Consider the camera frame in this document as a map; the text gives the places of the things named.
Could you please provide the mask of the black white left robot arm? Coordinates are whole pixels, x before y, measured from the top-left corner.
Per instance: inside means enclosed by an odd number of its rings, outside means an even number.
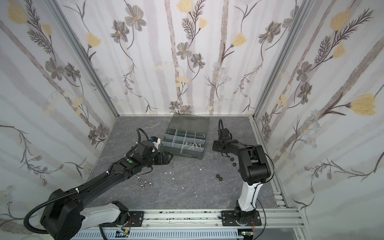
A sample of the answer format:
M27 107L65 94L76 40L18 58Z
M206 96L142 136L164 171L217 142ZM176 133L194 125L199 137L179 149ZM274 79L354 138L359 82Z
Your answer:
M110 164L99 176L76 188L54 191L49 199L30 210L24 217L24 227L36 234L50 235L55 240L69 240L86 228L91 218L86 207L100 195L120 184L143 168L167 165L174 155L159 150L161 139L146 137L136 144L118 161Z

